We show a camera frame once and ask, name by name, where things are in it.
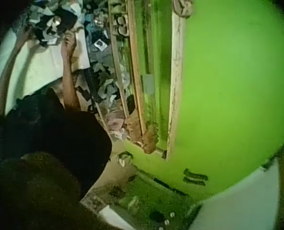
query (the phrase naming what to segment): green wall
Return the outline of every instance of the green wall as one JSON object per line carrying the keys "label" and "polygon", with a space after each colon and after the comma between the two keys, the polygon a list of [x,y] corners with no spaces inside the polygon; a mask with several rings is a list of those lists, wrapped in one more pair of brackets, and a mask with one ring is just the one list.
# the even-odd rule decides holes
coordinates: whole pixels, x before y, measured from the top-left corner
{"label": "green wall", "polygon": [[[171,21],[163,16],[170,6],[157,2],[155,77],[164,130],[171,41],[166,33]],[[269,1],[194,1],[194,14],[186,21],[177,129],[168,161],[125,145],[139,168],[197,200],[237,183],[283,145],[284,17]],[[183,183],[185,168],[208,175],[207,185]]]}

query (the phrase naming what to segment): person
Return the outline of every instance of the person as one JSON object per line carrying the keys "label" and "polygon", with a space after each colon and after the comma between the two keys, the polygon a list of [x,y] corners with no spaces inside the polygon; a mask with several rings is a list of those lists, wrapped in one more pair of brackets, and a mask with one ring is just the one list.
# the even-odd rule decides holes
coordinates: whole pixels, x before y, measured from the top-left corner
{"label": "person", "polygon": [[0,78],[0,217],[11,217],[14,229],[114,230],[79,204],[112,143],[94,114],[81,111],[71,73],[73,32],[61,44],[64,106],[50,90],[24,97],[5,115],[12,69],[31,33],[18,34]]}
{"label": "person", "polygon": [[94,114],[81,111],[71,73],[71,57],[76,47],[73,32],[67,31],[61,44],[64,107],[50,90],[44,96],[25,97],[19,108],[5,116],[12,69],[31,32],[28,29],[18,34],[0,78],[0,161],[36,151],[47,152],[77,177],[84,195],[102,173],[112,143]]}

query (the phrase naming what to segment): white surface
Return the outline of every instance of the white surface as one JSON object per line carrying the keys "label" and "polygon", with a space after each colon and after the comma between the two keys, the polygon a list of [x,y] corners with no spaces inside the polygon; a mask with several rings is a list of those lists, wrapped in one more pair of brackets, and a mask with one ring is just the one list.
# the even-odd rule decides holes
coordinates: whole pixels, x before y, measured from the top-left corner
{"label": "white surface", "polygon": [[122,219],[109,205],[104,207],[99,215],[110,225],[123,229],[123,230],[135,230],[130,224]]}
{"label": "white surface", "polygon": [[[10,30],[0,46],[0,76],[15,41],[16,35]],[[15,62],[9,85],[6,111],[13,107],[17,98],[31,94],[62,76],[61,45],[49,46],[46,50],[40,48],[35,51],[34,55],[30,55],[34,53],[30,52],[30,47],[31,42],[27,42]],[[72,61],[72,70],[90,67],[83,29],[77,34],[77,47]]]}
{"label": "white surface", "polygon": [[278,162],[204,201],[189,230],[272,230],[279,201]]}

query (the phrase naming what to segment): black shirt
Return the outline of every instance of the black shirt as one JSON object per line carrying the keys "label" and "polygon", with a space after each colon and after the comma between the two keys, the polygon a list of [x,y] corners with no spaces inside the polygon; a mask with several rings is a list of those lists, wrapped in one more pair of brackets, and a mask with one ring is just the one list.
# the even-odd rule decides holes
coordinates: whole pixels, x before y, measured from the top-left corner
{"label": "black shirt", "polygon": [[47,152],[78,179],[83,195],[101,175],[111,150],[94,114],[65,111],[53,90],[27,96],[0,116],[0,161]]}

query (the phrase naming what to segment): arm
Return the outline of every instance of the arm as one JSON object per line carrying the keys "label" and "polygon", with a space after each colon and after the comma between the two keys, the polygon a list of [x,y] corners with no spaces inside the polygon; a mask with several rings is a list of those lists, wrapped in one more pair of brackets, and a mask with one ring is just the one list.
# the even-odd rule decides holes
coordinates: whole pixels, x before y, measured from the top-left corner
{"label": "arm", "polygon": [[76,48],[76,37],[73,32],[68,31],[61,45],[63,59],[63,100],[65,110],[80,111],[80,104],[76,94],[75,85],[71,74],[71,57]]}
{"label": "arm", "polygon": [[28,40],[30,33],[31,33],[31,30],[28,29],[26,31],[25,28],[19,32],[17,39],[16,39],[16,43],[14,45],[14,49],[11,52],[10,57],[8,61],[6,62],[6,65],[2,71],[2,74],[0,77],[0,115],[1,116],[5,116],[5,107],[6,107],[6,102],[7,102],[9,82],[10,82],[10,77],[13,71],[13,66],[15,64],[15,60],[21,48],[23,47],[25,42]]}

